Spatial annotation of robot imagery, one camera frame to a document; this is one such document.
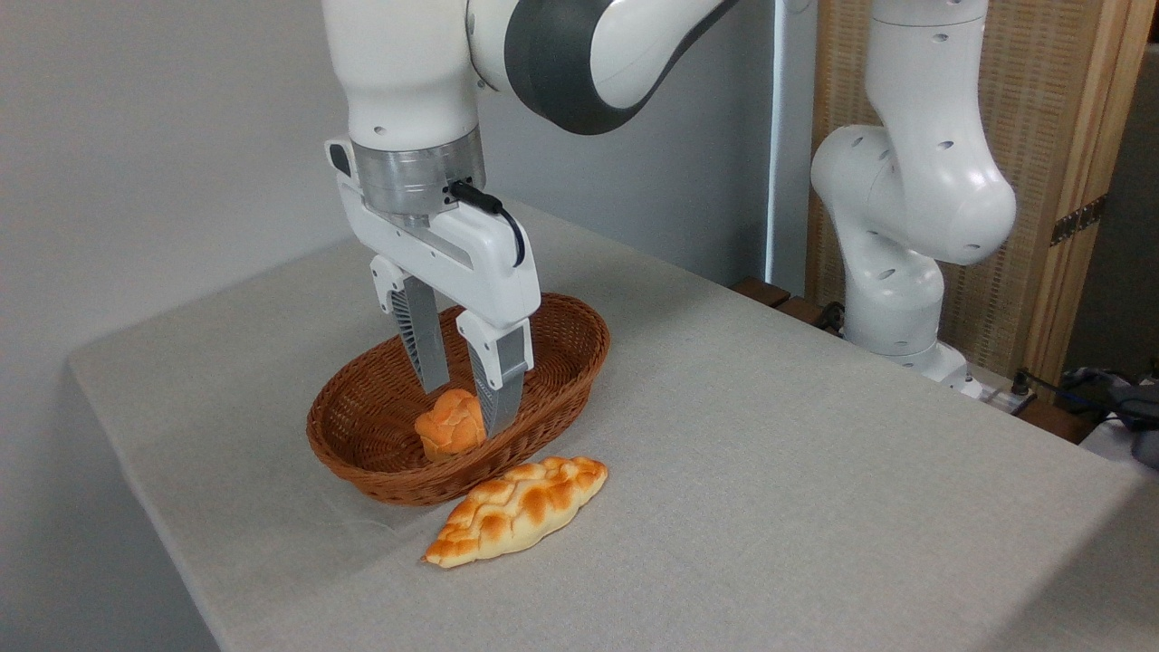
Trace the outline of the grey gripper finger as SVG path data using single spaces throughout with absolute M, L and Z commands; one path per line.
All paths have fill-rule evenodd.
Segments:
M 379 306 L 398 324 L 411 367 L 430 395 L 450 381 L 435 290 L 381 255 L 371 261 L 371 273 Z
M 516 420 L 524 376 L 534 367 L 530 321 L 522 318 L 509 329 L 497 329 L 480 315 L 462 312 L 455 327 L 468 345 L 484 432 L 500 435 Z

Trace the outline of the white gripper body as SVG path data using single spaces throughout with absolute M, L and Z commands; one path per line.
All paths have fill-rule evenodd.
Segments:
M 347 139 L 326 148 L 362 244 L 496 329 L 539 308 L 525 232 L 451 193 L 455 182 L 484 183 L 479 137 L 420 151 L 376 151 Z

